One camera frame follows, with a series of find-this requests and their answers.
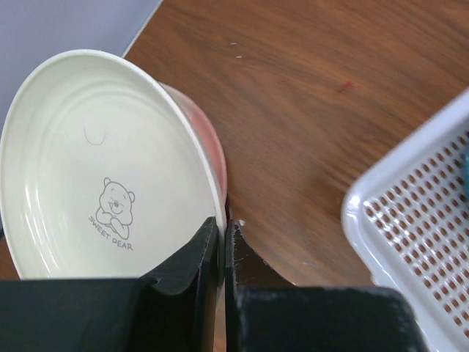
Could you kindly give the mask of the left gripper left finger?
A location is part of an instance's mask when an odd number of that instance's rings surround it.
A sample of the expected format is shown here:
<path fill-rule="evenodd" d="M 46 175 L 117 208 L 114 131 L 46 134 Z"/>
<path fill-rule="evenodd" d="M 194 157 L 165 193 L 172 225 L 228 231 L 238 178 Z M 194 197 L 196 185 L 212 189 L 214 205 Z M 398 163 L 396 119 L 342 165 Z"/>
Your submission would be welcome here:
<path fill-rule="evenodd" d="M 132 279 L 1 283 L 3 351 L 211 351 L 218 226 Z"/>

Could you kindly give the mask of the blue polka dot plate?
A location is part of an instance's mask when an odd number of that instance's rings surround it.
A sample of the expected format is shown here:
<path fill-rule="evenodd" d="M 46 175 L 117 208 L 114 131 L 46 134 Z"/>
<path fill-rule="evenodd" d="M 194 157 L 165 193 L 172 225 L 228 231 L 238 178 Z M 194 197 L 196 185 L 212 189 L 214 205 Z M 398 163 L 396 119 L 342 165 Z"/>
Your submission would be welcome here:
<path fill-rule="evenodd" d="M 469 200 L 469 148 L 467 147 L 462 159 L 462 179 L 466 202 Z"/>

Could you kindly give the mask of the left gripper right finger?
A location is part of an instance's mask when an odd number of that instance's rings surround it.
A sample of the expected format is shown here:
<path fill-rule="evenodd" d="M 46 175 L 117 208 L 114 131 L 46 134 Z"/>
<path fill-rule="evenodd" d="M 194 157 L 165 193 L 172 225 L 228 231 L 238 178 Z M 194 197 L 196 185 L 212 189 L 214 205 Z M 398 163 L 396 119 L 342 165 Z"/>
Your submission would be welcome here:
<path fill-rule="evenodd" d="M 427 351 L 404 297 L 384 287 L 298 287 L 226 233 L 228 351 Z"/>

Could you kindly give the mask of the cream bear print plate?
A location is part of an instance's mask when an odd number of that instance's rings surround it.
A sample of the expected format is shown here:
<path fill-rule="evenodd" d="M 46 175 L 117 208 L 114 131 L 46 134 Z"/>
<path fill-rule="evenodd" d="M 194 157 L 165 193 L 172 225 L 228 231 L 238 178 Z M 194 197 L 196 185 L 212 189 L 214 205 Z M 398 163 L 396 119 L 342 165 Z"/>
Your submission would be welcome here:
<path fill-rule="evenodd" d="M 225 231 L 207 151 L 143 70 L 75 50 L 22 83 L 1 136 L 1 220 L 20 278 L 142 276 L 209 217 Z"/>

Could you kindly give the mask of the white perforated plastic basket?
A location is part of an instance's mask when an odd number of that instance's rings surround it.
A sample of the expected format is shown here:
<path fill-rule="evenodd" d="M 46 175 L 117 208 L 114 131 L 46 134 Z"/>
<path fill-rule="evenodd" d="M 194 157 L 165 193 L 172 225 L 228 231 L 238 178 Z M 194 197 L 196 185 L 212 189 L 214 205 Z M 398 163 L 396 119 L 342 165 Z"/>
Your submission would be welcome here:
<path fill-rule="evenodd" d="M 431 351 L 468 349 L 468 93 L 349 188 L 344 234 L 373 283 L 398 290 Z"/>

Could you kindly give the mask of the pink and cream plate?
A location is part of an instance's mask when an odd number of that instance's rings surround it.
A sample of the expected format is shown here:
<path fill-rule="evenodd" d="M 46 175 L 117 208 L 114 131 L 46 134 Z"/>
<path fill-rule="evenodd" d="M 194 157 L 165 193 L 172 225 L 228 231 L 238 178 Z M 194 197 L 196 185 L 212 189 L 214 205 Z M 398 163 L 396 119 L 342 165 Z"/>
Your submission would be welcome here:
<path fill-rule="evenodd" d="M 176 88 L 160 82 L 160 85 L 171 95 L 180 108 L 186 113 L 194 128 L 202 138 L 202 142 L 210 157 L 212 165 L 215 167 L 218 181 L 220 183 L 221 192 L 225 209 L 227 209 L 228 196 L 228 172 L 224 150 L 218 134 L 213 127 L 205 112 L 186 94 Z"/>

